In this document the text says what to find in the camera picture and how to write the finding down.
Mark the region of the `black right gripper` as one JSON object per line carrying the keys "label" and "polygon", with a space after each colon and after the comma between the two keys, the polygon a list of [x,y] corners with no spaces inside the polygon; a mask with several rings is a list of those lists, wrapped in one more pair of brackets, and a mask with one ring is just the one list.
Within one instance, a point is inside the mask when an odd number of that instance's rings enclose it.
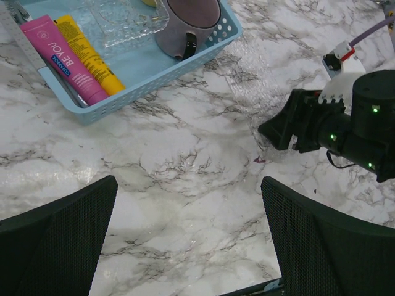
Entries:
{"label": "black right gripper", "polygon": [[318,98],[321,93],[322,90],[292,90],[285,109],[261,124],[258,132],[276,150],[287,150],[294,135],[297,137],[294,150],[300,153],[319,150],[320,125],[327,117],[345,111],[343,101],[320,104]]}

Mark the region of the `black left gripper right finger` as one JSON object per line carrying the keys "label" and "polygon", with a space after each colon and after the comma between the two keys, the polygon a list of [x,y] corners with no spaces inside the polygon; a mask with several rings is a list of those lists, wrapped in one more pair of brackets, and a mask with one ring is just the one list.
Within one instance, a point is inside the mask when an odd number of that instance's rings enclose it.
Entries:
{"label": "black left gripper right finger", "polygon": [[286,295],[394,295],[394,229],[316,202],[272,177],[262,198]]}

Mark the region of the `clear textured glass tray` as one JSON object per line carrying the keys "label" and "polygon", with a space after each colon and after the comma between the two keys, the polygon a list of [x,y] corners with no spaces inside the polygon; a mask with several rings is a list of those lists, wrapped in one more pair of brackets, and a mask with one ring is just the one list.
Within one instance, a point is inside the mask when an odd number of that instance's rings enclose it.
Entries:
{"label": "clear textured glass tray", "polygon": [[270,150],[269,141],[258,132],[258,127],[282,109],[289,92],[281,90],[259,42],[243,34],[223,50],[217,63],[257,145],[261,150]]}

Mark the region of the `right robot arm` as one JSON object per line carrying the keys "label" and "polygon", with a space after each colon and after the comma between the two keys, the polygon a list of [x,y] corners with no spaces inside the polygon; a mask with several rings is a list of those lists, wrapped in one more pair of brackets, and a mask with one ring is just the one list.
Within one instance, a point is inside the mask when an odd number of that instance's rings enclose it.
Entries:
{"label": "right robot arm", "polygon": [[394,70],[364,74],[351,85],[351,114],[343,98],[323,91],[292,90],[285,106],[259,126],[276,150],[291,138],[300,153],[324,147],[376,174],[379,183],[394,178]]}

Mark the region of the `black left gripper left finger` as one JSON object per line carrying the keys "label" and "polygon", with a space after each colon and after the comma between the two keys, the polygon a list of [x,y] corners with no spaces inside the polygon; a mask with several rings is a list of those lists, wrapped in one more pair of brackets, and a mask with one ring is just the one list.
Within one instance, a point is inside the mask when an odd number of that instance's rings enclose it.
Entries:
{"label": "black left gripper left finger", "polygon": [[117,190],[106,176],[1,220],[1,295],[89,295]]}

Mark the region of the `purple grey mug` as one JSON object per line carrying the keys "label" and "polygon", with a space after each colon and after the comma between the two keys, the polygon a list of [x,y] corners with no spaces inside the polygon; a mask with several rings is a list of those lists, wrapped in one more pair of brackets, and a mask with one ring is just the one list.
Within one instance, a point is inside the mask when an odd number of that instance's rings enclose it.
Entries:
{"label": "purple grey mug", "polygon": [[164,1],[169,14],[167,26],[155,34],[159,48],[179,61],[198,51],[213,33],[221,17],[218,0]]}

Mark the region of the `light blue plastic basket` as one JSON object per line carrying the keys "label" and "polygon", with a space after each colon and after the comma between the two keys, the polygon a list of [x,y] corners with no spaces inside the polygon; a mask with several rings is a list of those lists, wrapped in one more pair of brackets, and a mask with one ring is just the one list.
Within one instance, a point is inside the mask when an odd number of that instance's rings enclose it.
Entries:
{"label": "light blue plastic basket", "polygon": [[[81,2],[22,1],[21,5],[34,19],[43,15],[49,15],[52,19],[71,15],[75,20],[73,15]],[[41,69],[39,74],[61,104],[73,113],[81,124],[89,125],[211,61],[226,45],[239,37],[242,31],[241,24],[231,7],[226,1],[220,1],[220,7],[221,17],[214,32],[194,56],[183,62],[165,54],[154,41],[155,34],[150,42],[140,46],[121,47],[115,50],[98,49],[84,34],[126,87],[124,91],[91,107],[81,108],[75,105],[48,67]]]}

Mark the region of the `yellow ceramic mug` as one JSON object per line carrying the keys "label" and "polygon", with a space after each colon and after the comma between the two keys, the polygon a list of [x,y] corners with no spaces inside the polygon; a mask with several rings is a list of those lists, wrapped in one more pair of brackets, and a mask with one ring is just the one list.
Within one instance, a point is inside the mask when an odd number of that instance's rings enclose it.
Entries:
{"label": "yellow ceramic mug", "polygon": [[157,7],[161,3],[161,0],[141,0],[141,1],[149,7]]}

